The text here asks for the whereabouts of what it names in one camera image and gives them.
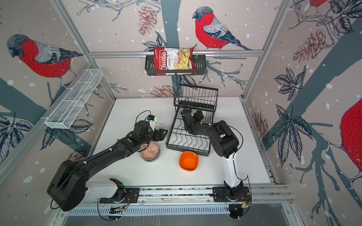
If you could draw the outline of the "orange plastic bowl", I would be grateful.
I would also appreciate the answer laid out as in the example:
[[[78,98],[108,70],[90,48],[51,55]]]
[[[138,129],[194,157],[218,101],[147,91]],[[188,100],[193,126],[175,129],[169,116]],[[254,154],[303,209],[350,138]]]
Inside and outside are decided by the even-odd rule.
[[[179,166],[186,171],[194,171],[199,165],[199,156],[191,151],[185,151],[179,159]]]

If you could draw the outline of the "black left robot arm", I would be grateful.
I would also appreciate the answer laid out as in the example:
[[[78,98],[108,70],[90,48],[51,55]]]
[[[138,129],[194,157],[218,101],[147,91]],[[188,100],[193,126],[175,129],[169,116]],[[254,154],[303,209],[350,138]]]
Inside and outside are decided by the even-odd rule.
[[[113,163],[144,150],[152,141],[163,141],[168,131],[154,130],[148,121],[135,123],[133,131],[106,150],[73,162],[62,162],[47,188],[48,195],[63,211],[70,211],[83,200],[106,199],[120,203],[128,198],[124,184],[110,178],[103,182],[89,179]]]

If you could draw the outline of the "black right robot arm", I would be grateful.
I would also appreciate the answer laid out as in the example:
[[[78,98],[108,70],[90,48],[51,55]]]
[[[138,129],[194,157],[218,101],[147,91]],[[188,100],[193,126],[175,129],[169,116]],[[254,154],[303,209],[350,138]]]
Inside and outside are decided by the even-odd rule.
[[[238,138],[231,127],[225,121],[217,123],[204,123],[201,110],[192,113],[190,109],[181,111],[184,129],[191,135],[203,135],[209,138],[216,154],[223,158],[224,168],[224,192],[230,201],[243,198],[251,202],[248,188],[244,186],[239,177],[236,164],[237,151],[241,147]]]

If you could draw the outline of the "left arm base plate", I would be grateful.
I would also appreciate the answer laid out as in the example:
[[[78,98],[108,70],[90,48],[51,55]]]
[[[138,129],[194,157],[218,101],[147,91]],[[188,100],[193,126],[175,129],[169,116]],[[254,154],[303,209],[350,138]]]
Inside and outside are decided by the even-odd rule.
[[[101,204],[132,204],[137,203],[139,197],[139,188],[124,188],[117,190],[111,198],[101,198]]]

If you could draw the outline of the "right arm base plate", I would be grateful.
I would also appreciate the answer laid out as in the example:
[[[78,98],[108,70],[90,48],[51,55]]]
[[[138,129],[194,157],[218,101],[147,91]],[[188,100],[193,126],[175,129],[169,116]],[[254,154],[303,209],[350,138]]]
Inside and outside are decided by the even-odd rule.
[[[251,202],[251,193],[248,187],[232,190],[226,187],[213,187],[212,197],[214,202]]]

